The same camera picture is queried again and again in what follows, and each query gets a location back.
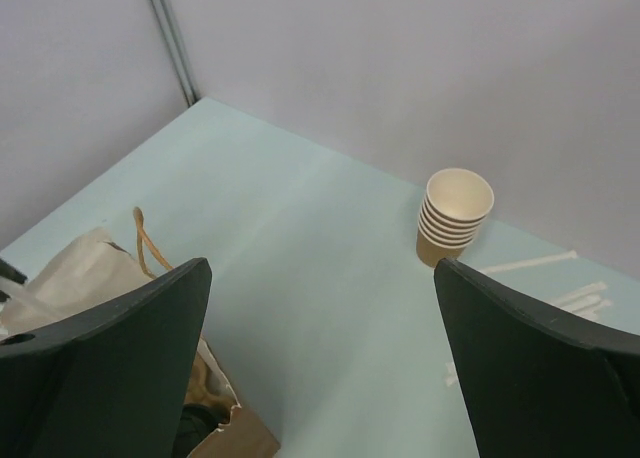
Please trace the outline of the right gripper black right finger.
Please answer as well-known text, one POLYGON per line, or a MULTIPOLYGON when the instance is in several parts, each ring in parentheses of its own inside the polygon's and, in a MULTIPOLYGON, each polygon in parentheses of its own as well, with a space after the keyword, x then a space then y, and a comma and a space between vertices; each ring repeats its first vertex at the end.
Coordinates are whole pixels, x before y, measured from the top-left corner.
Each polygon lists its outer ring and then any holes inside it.
POLYGON ((434 282, 480 456, 638 456, 637 335, 455 260, 434 282))

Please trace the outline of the black plastic cup lid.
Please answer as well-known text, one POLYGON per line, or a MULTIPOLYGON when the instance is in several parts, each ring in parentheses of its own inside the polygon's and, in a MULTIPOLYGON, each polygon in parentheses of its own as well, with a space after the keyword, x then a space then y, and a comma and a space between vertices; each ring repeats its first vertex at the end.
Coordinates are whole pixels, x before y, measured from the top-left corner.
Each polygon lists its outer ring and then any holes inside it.
POLYGON ((187 457, 225 419, 213 407, 186 404, 182 408, 178 430, 173 442, 172 457, 187 457))

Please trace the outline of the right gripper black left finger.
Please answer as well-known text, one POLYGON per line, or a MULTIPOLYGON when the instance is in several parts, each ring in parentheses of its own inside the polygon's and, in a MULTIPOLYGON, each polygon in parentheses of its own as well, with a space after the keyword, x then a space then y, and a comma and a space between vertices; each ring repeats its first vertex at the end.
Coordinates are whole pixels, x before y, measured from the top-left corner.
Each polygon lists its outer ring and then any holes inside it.
POLYGON ((1 343, 4 457, 168 457, 209 300, 194 258, 1 343))

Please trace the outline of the brown paper takeout bag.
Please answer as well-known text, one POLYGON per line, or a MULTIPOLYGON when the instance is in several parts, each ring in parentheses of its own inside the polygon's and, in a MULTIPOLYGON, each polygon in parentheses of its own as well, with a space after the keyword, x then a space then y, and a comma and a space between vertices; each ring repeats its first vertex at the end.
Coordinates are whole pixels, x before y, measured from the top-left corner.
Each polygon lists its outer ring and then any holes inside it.
POLYGON ((34 278, 1 265, 5 457, 272 457, 280 445, 239 399, 202 335, 204 258, 152 273, 102 228, 34 278))

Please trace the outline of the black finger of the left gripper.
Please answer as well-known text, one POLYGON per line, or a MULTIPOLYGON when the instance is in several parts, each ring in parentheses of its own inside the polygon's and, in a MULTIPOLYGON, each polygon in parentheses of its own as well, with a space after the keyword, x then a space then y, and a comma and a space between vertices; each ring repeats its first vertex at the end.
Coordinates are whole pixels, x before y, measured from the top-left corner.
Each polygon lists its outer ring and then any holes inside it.
POLYGON ((0 276, 17 284, 26 282, 26 276, 4 259, 0 259, 0 276))

